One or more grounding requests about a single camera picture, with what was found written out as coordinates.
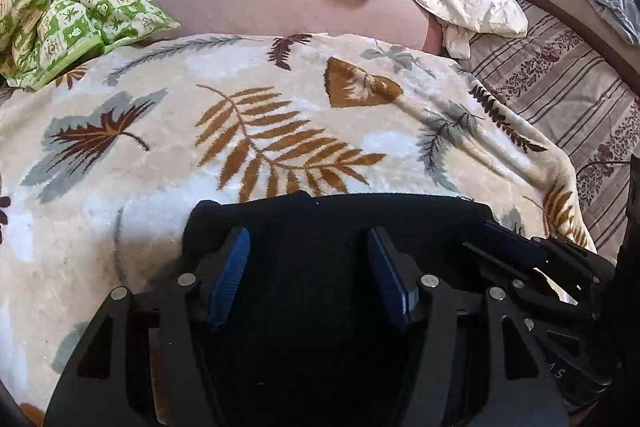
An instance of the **black wire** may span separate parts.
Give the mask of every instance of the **black wire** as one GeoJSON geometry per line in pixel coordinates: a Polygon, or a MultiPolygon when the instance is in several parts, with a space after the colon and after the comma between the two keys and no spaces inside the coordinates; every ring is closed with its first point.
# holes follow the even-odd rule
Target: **black wire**
{"type": "Polygon", "coordinates": [[[582,167],[580,167],[580,169],[575,173],[575,177],[577,178],[578,175],[580,175],[580,173],[582,171],[584,171],[587,167],[591,167],[592,165],[631,165],[630,161],[626,161],[626,162],[589,162],[587,163],[587,165],[583,165],[582,167]]]}

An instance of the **gray fabric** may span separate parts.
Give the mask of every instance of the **gray fabric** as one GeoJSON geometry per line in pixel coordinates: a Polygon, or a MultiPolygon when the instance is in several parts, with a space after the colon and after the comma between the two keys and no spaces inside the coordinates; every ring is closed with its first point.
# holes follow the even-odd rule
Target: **gray fabric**
{"type": "Polygon", "coordinates": [[[622,39],[640,45],[640,12],[634,0],[587,0],[622,39]]]}

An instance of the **silver screw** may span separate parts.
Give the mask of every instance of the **silver screw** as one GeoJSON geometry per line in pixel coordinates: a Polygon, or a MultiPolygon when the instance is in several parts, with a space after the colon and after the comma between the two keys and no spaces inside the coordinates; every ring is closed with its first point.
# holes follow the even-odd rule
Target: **silver screw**
{"type": "Polygon", "coordinates": [[[127,289],[124,286],[118,286],[111,290],[111,298],[114,301],[119,301],[120,299],[124,299],[127,296],[127,289]]]}
{"type": "Polygon", "coordinates": [[[196,276],[193,273],[183,273],[178,277],[180,286],[191,286],[194,282],[196,282],[196,276]]]}
{"type": "Polygon", "coordinates": [[[420,277],[420,282],[429,288],[435,288],[440,283],[440,279],[428,273],[420,277]]]}
{"type": "Polygon", "coordinates": [[[489,290],[489,295],[491,295],[495,300],[501,301],[506,296],[506,293],[502,288],[498,288],[498,286],[494,286],[489,290]]]}

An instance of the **beige leaf-print blanket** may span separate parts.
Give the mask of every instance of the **beige leaf-print blanket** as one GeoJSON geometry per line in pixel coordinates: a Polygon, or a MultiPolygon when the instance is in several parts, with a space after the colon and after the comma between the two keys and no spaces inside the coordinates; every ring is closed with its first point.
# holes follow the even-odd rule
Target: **beige leaf-print blanket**
{"type": "Polygon", "coordinates": [[[0,103],[0,378],[42,409],[107,293],[160,277],[203,199],[462,196],[593,249],[567,156],[452,60],[401,46],[195,36],[0,103]]]}

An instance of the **striped bedsheet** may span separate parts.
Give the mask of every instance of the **striped bedsheet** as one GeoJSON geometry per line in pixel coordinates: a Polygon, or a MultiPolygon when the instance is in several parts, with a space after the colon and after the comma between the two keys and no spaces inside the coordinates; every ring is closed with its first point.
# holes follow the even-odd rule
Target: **striped bedsheet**
{"type": "Polygon", "coordinates": [[[614,260],[625,232],[628,160],[640,142],[640,99],[571,28],[518,0],[529,34],[506,39],[479,34],[460,65],[567,153],[578,198],[598,253],[614,260]]]}

